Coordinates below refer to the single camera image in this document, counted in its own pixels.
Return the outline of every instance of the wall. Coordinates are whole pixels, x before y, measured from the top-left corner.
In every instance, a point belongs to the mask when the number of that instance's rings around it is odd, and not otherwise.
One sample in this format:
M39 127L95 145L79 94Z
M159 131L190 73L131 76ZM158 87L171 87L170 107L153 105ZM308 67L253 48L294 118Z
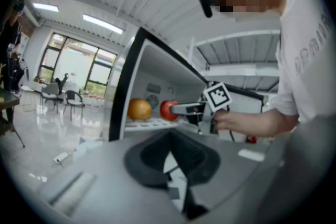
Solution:
M44 50L51 38L53 31L50 27L40 26L35 28L31 38L27 44L23 58L25 59L29 76L34 78L37 75Z
M78 39L82 42L107 50L114 54L119 54L123 49L121 46L119 46L119 48L111 44L110 41L93 34L70 26L46 21L42 26L35 28L23 55L23 58L28 64L29 75L31 78L36 77L38 74L38 68L43 57L43 53L53 33Z
M27 36L27 37L32 37L32 34L34 32L34 29L36 26L30 21L30 19L27 17L25 13L23 13L20 17L18 17L17 21L21 24L22 26L22 32Z

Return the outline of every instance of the red object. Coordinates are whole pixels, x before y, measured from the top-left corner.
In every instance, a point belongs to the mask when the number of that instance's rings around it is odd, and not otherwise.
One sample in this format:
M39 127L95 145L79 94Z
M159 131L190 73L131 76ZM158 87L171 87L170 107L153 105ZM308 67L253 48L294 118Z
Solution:
M257 143L257 138L255 136L248 136L246 138L246 142L247 143L252 143L252 144L256 144Z
M167 121L175 121L178 118L178 114L170 112L170 107L172 105L179 104L173 101L163 101L160 105L160 115Z

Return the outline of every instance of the man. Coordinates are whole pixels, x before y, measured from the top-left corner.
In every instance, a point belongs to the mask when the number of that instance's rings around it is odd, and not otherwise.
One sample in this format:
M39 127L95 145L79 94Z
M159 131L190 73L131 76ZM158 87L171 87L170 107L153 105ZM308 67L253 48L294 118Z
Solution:
M291 131L298 123L317 115L302 76L323 50L334 31L322 0L200 0L207 17L209 6L227 14L273 10L280 15L281 35L276 57L280 81L273 107L260 114L220 110L215 115L218 130L250 136L272 137Z
M4 24L0 34L0 64L6 65L2 68L2 77L0 85L4 81L4 89L11 91L12 79L14 78L14 69L12 66L12 52L14 47L17 47L21 41L21 25L17 21L22 14L25 3L23 0L18 0L11 13L10 18ZM8 121L13 122L13 109L7 109Z

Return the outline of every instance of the window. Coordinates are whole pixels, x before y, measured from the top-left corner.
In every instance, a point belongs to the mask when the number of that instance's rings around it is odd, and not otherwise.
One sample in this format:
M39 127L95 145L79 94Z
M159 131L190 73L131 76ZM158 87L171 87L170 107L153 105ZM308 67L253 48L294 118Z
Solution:
M94 60L100 63L104 63L109 66L113 66L114 60L116 59L116 57L117 55L115 54L99 49L96 55L96 58Z
M77 89L83 88L97 51L98 48L94 46L68 38L59 56L54 79L62 80L64 75L68 73L70 75L69 81L75 82Z
M57 49L61 49L64 43L65 37L58 35L58 34L53 34L53 36L51 37L48 46L49 47L53 47L53 48L57 48Z
M58 51L53 49L47 49L42 60L42 65L53 68L56 64L58 55Z
M90 44L53 34L38 75L44 83L50 83L68 73L68 81L76 84L76 90L103 98L116 57Z
M41 67L38 75L39 75L40 79L42 79L45 83L50 83L52 75L53 75L53 71L50 70L50 69L46 69L44 67Z
M38 76L40 77L42 82L51 82L55 64L57 63L57 59L65 39L66 38L64 36L58 34L53 34L51 36L51 39L42 57L38 72Z

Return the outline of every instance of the appliance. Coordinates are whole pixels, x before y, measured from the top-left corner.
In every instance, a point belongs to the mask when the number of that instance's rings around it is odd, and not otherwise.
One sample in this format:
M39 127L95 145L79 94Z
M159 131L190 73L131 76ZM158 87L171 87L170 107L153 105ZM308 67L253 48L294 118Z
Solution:
M102 136L108 141L133 137L143 133L157 133L163 129L182 127L200 133L201 122L191 116L180 116L176 121L166 121L160 116L163 101L179 104L204 101L203 91L217 84L207 81L183 57L165 43L140 28L135 39L119 54L107 85L104 104ZM263 95L226 85L233 99L231 111L259 113ZM147 100L152 106L150 119L131 120L127 117L132 98ZM212 130L203 135L211 135ZM219 138L244 142L246 136L230 131L220 131Z

